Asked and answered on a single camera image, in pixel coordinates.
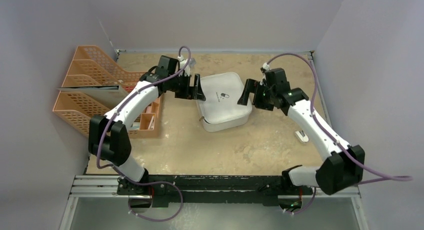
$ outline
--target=white pouch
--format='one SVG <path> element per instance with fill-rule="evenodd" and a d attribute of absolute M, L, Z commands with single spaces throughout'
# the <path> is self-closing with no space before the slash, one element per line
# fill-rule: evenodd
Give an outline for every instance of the white pouch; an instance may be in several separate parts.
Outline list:
<path fill-rule="evenodd" d="M 216 132 L 245 124 L 252 112 L 250 100 L 247 106 L 238 105 L 244 84 L 234 72 L 206 76 L 200 79 L 206 101 L 196 101 L 203 127 Z"/>

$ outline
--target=black mounting bracket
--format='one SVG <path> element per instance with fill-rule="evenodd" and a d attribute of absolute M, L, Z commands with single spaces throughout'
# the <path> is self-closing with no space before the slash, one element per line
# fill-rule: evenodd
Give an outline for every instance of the black mounting bracket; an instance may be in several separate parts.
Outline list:
<path fill-rule="evenodd" d="M 365 161 L 365 151 L 359 145 L 349 146 L 347 152 L 360 163 Z M 350 160 L 344 152 L 333 152 L 316 171 L 316 182 L 321 190 L 332 195 L 362 180 L 364 170 Z"/>
<path fill-rule="evenodd" d="M 100 138 L 108 121 L 109 119 L 101 115 L 93 116 L 90 119 L 88 151 L 93 155 L 97 155 Z M 120 166 L 128 159 L 131 153 L 131 143 L 127 128 L 121 121 L 114 121 L 107 131 L 110 131 L 110 136 L 106 135 L 104 138 L 100 158 Z"/>
<path fill-rule="evenodd" d="M 268 71 L 261 69 L 261 71 L 265 75 L 265 79 L 262 80 L 262 83 L 253 79 L 246 80 L 243 93 L 237 104 L 247 105 L 249 94 L 254 93 L 253 106 L 270 111 L 276 107 L 287 115 L 290 106 L 302 99 L 308 99 L 308 96 L 300 88 L 290 88 L 286 72 L 282 68 Z"/>
<path fill-rule="evenodd" d="M 149 69 L 148 72 L 140 77 L 139 80 L 151 83 L 157 82 L 173 75 L 177 67 L 179 67 L 179 61 L 177 59 L 162 55 L 157 66 Z M 205 101 L 206 97 L 201 89 L 202 85 L 200 82 L 200 75 L 194 75 L 193 86 L 190 86 L 191 76 L 192 75 L 186 76 L 185 74 L 182 74 L 158 84 L 157 88 L 159 90 L 159 96 L 167 91 L 172 91 L 175 92 L 175 98 Z"/>
<path fill-rule="evenodd" d="M 148 181 L 174 183 L 182 192 L 185 203 L 241 203 L 280 206 L 279 195 L 300 194 L 300 188 L 283 188 L 280 176 L 206 176 L 206 175 L 149 175 Z M 119 178 L 118 195 L 148 195 L 149 190 Z M 164 208 L 169 203 L 179 203 L 175 188 L 167 184 L 152 185 L 153 207 Z M 312 190 L 301 188 L 303 194 Z"/>

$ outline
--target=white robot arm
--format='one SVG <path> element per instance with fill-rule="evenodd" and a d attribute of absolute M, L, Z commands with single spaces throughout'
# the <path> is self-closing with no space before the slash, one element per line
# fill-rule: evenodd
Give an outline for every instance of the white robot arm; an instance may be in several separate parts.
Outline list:
<path fill-rule="evenodd" d="M 194 76 L 194 86 L 190 86 L 190 67 L 185 65 L 186 61 L 188 60 L 161 56 L 158 65 L 141 76 L 135 88 L 120 104 L 103 116 L 92 117 L 89 124 L 88 151 L 97 155 L 102 134 L 112 119 L 112 124 L 107 129 L 110 136 L 105 136 L 101 143 L 100 159 L 112 163 L 122 174 L 135 182 L 142 182 L 143 178 L 147 178 L 148 171 L 130 155 L 128 130 L 140 113 L 166 91 L 175 92 L 175 98 L 206 100 L 198 74 Z M 186 67 L 178 76 L 165 80 L 181 65 Z"/>
<path fill-rule="evenodd" d="M 323 160 L 320 167 L 295 166 L 284 170 L 281 174 L 283 187 L 294 186 L 319 187 L 328 194 L 334 194 L 344 188 L 358 184 L 362 180 L 363 169 L 352 162 L 339 148 L 339 144 L 360 163 L 364 163 L 365 153 L 359 146 L 351 146 L 341 138 L 314 110 L 311 114 L 311 102 L 299 88 L 291 89 L 283 69 L 261 69 L 263 79 L 259 82 L 248 79 L 238 104 L 246 105 L 249 94 L 254 93 L 252 104 L 259 109 L 272 111 L 274 107 L 293 119 L 312 139 L 313 144 Z M 322 127 L 336 142 L 318 126 L 313 119 L 317 118 Z"/>
<path fill-rule="evenodd" d="M 157 82 L 174 73 L 179 60 L 162 56 L 155 72 L 147 72 L 140 78 L 135 89 L 117 107 L 104 116 L 94 116 L 89 126 L 90 153 L 96 155 L 102 132 L 107 122 L 114 117 L 110 129 L 110 137 L 106 136 L 102 143 L 100 158 L 114 164 L 116 168 L 135 182 L 145 182 L 148 171 L 140 166 L 131 156 L 131 144 L 128 137 L 134 120 L 156 98 L 167 90 L 175 92 L 176 98 L 205 100 L 203 95 L 200 76 L 195 75 L 194 86 L 189 87 L 190 75 L 185 72 L 176 78 L 165 81 L 159 85 L 151 86 L 139 91 L 146 85 Z M 254 93 L 252 104 L 259 109 L 273 110 L 274 107 L 281 109 L 283 113 L 293 119 L 315 144 L 323 164 L 320 167 L 295 166 L 281 173 L 281 187 L 292 188 L 295 186 L 320 187 L 328 194 L 334 194 L 344 188 L 355 185 L 362 180 L 363 169 L 354 164 L 336 144 L 341 144 L 359 162 L 365 159 L 364 150 L 359 146 L 351 146 L 346 140 L 325 122 L 314 111 L 318 121 L 333 136 L 337 142 L 327 137 L 324 131 L 317 125 L 311 115 L 311 103 L 306 94 L 299 88 L 291 89 L 286 79 L 285 71 L 281 68 L 263 70 L 261 82 L 248 79 L 238 104 L 246 105 L 249 94 Z M 129 96 L 137 93 L 128 101 Z"/>

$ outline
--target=grey wall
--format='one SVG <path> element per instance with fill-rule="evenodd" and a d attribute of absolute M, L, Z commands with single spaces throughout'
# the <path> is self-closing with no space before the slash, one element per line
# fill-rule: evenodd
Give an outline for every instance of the grey wall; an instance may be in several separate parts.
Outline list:
<path fill-rule="evenodd" d="M 342 0 L 90 0 L 114 46 L 309 51 Z"/>
<path fill-rule="evenodd" d="M 86 0 L 0 0 L 0 225 L 57 229 L 87 139 L 52 113 L 79 44 L 113 49 Z"/>
<path fill-rule="evenodd" d="M 368 166 L 415 178 L 360 188 L 373 230 L 424 225 L 423 14 L 424 0 L 344 0 L 316 50 L 334 128 Z"/>

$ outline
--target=purple cable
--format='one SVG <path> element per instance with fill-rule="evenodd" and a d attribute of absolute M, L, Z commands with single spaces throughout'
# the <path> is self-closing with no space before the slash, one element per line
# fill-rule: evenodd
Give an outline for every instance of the purple cable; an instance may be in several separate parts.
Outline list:
<path fill-rule="evenodd" d="M 309 208 L 309 206 L 311 206 L 311 204 L 312 204 L 312 202 L 314 201 L 314 199 L 315 199 L 315 196 L 317 195 L 317 188 L 316 187 L 314 187 L 313 188 L 313 194 L 312 194 L 312 198 L 309 200 L 309 202 L 303 207 L 303 208 L 301 208 L 299 211 L 297 211 L 297 212 L 293 212 L 293 215 L 296 215 L 296 214 L 300 214 L 300 213 L 302 213 L 302 212 L 304 212 L 306 209 L 308 209 Z"/>
<path fill-rule="evenodd" d="M 110 125 L 112 124 L 112 121 L 114 120 L 114 118 L 117 116 L 117 114 L 125 107 L 125 105 L 126 104 L 128 104 L 128 102 L 130 102 L 137 94 L 139 94 L 139 93 L 141 93 L 143 90 L 145 90 L 145 89 L 147 89 L 147 88 L 150 88 L 150 87 L 152 87 L 152 86 L 156 86 L 156 85 L 158 85 L 158 84 L 160 84 L 160 83 L 163 83 L 163 82 L 165 82 L 165 81 L 168 81 L 168 80 L 170 80 L 170 79 L 172 79 L 172 78 L 174 78 L 174 77 L 177 77 L 181 72 L 183 72 L 184 71 L 184 69 L 188 66 L 188 64 L 189 64 L 189 62 L 190 62 L 190 59 L 191 59 L 191 57 L 192 57 L 192 52 L 190 51 L 190 49 L 187 47 L 187 46 L 185 46 L 185 45 L 183 45 L 183 46 L 181 46 L 180 48 L 179 48 L 179 50 L 178 50 L 178 56 L 181 56 L 181 51 L 182 51 L 182 49 L 183 48 L 185 48 L 186 50 L 187 50 L 187 52 L 188 52 L 188 58 L 187 58 L 187 62 L 182 66 L 182 68 L 181 69 L 179 69 L 176 73 L 174 73 L 173 75 L 171 75 L 171 76 L 168 76 L 168 77 L 166 77 L 166 78 L 164 78 L 164 79 L 161 79 L 161 80 L 159 80 L 159 81 L 157 81 L 157 82 L 154 82 L 154 83 L 150 83 L 150 84 L 148 84 L 148 85 L 146 85 L 146 86 L 143 86 L 142 88 L 140 88 L 139 90 L 137 90 L 136 92 L 134 92 L 132 95 L 130 95 L 126 100 L 124 100 L 123 102 L 122 102 L 122 104 L 117 108 L 117 111 L 116 111 L 116 113 L 114 113 L 112 116 L 111 116 L 111 118 L 109 119 L 109 121 L 107 122 L 107 124 L 106 124 L 106 127 L 104 128 L 104 130 L 103 130 L 103 133 L 102 133 L 102 135 L 101 135 L 101 137 L 100 137 L 100 141 L 99 141 L 99 143 L 98 143 L 98 149 L 97 149 L 97 156 L 96 156 L 96 164 L 97 164 L 97 168 L 99 168 L 99 169 L 104 169 L 104 168 L 106 168 L 106 167 L 113 167 L 113 169 L 118 173 L 118 174 L 120 174 L 121 176 L 123 176 L 124 178 L 126 178 L 128 181 L 130 181 L 131 183 L 133 183 L 133 184 L 135 184 L 135 185 L 139 185 L 139 186 L 149 186 L 149 185 L 154 185 L 154 184 L 168 184 L 168 185 L 171 185 L 172 187 L 174 187 L 176 190 L 177 190 L 177 192 L 179 193 L 179 196 L 180 196 L 180 199 L 181 199 L 181 203 L 180 203 L 180 206 L 179 206 L 179 209 L 178 209 L 178 211 L 174 214 L 174 215 L 172 215 L 171 217 L 169 217 L 169 218 L 166 218 L 166 219 L 152 219 L 152 218 L 149 218 L 149 217 L 145 217 L 145 216 L 142 216 L 142 215 L 139 215 L 139 214 L 135 214 L 131 209 L 131 212 L 134 214 L 134 215 L 136 215 L 137 217 L 140 217 L 140 218 L 143 218 L 143 219 L 146 219 L 146 220 L 149 220 L 149 221 L 152 221 L 152 222 L 165 222 L 165 221 L 168 221 L 168 220 L 171 220 L 171 219 L 173 219 L 173 218 L 175 218 L 180 212 L 181 212 L 181 209 L 183 208 L 183 204 L 184 204 L 184 202 L 183 202 L 183 194 L 181 193 L 181 191 L 178 189 L 178 187 L 177 186 L 175 186 L 174 184 L 172 184 L 172 183 L 169 183 L 169 182 L 164 182 L 164 181 L 160 181 L 160 182 L 151 182 L 151 183 L 145 183 L 145 184 L 142 184 L 142 183 L 137 183 L 137 182 L 135 182 L 135 181 L 133 181 L 133 180 L 131 180 L 131 179 L 129 179 L 129 178 L 127 178 L 123 173 L 121 173 L 113 164 L 106 164 L 106 165 L 103 165 L 103 166 L 100 166 L 100 155 L 101 155 L 101 153 L 102 153 L 102 145 L 103 145 L 103 141 L 105 140 L 105 137 L 106 137 L 106 133 L 108 132 L 108 129 L 109 129 L 109 127 L 110 127 Z"/>
<path fill-rule="evenodd" d="M 122 177 L 124 177 L 124 178 L 126 178 L 125 177 L 125 175 L 121 172 L 121 171 L 119 171 L 119 169 L 117 169 L 116 167 L 113 167 L 113 169 L 119 174 L 119 175 L 121 175 Z M 146 183 L 146 184 L 142 184 L 142 183 L 137 183 L 136 181 L 133 181 L 133 180 L 131 180 L 131 179 L 129 179 L 129 178 L 126 178 L 129 182 L 131 182 L 131 183 L 133 183 L 133 184 L 135 184 L 135 185 L 138 185 L 138 186 L 149 186 L 149 185 L 154 185 L 154 184 L 168 184 L 168 185 L 171 185 L 172 187 L 174 187 L 175 189 L 176 189 L 176 191 L 178 192 L 178 194 L 179 194 L 179 199 L 181 199 L 181 201 L 180 201 L 180 205 L 179 205 L 179 208 L 178 208 L 178 210 L 176 211 L 176 213 L 174 214 L 174 215 L 172 215 L 171 217 L 169 217 L 169 218 L 166 218 L 166 219 L 152 219 L 152 218 L 149 218 L 149 217 L 146 217 L 146 216 L 143 216 L 143 215 L 140 215 L 140 214 L 137 214 L 136 212 L 134 212 L 132 209 L 131 209 L 131 206 L 130 206 L 130 202 L 128 202 L 128 208 L 129 208 L 129 211 L 132 213 L 132 214 L 134 214 L 136 217 L 139 217 L 139 218 L 142 218 L 142 219 L 146 219 L 146 220 L 149 220 L 149 221 L 152 221 L 152 222 L 166 222 L 166 221 L 168 221 L 168 220 L 171 220 L 171 219 L 173 219 L 173 218 L 175 218 L 180 212 L 181 212 L 181 210 L 183 209 L 183 205 L 184 205 L 184 202 L 183 202 L 183 194 L 182 194 L 182 192 L 181 192 L 181 190 L 179 190 L 179 188 L 177 187 L 177 186 L 175 186 L 174 184 L 172 184 L 172 183 L 170 183 L 170 182 L 165 182 L 165 181 L 158 181 L 158 182 L 151 182 L 151 183 Z"/>
<path fill-rule="evenodd" d="M 276 58 L 280 57 L 280 56 L 284 56 L 284 55 L 292 55 L 292 56 L 296 56 L 298 58 L 300 58 L 301 60 L 303 60 L 308 66 L 309 68 L 312 70 L 312 74 L 313 74 L 313 79 L 314 79 L 314 89 L 313 89 L 313 94 L 312 94 L 312 99 L 310 100 L 310 114 L 312 115 L 313 120 L 316 122 L 316 124 L 319 126 L 319 128 L 334 142 L 337 142 L 337 139 L 331 135 L 330 132 L 327 131 L 327 129 L 325 129 L 321 123 L 318 121 L 317 117 L 314 114 L 314 102 L 315 102 L 315 97 L 317 95 L 317 91 L 318 91 L 318 77 L 317 77 L 317 72 L 315 71 L 314 65 L 312 64 L 312 60 L 311 63 L 309 61 L 307 61 L 303 56 L 299 55 L 299 54 L 295 54 L 295 53 L 283 53 L 283 54 L 279 54 L 274 56 L 272 59 L 270 59 L 267 64 L 270 64 L 273 60 L 275 60 Z M 387 175 L 384 173 L 381 173 L 379 171 L 376 171 L 370 167 L 365 166 L 364 164 L 360 163 L 358 160 L 356 160 L 352 155 L 349 154 L 349 152 L 340 144 L 337 143 L 337 146 L 344 152 L 344 154 L 346 154 L 346 156 L 352 161 L 354 162 L 356 165 L 358 165 L 359 167 L 363 168 L 364 170 L 375 174 L 381 178 L 378 179 L 372 179 L 372 180 L 367 180 L 367 181 L 363 181 L 360 182 L 359 184 L 368 184 L 368 183 L 375 183 L 375 182 L 380 182 L 380 181 L 385 181 L 385 180 L 394 180 L 394 181 L 411 181 L 413 178 L 412 176 L 391 176 L 391 175 Z"/>

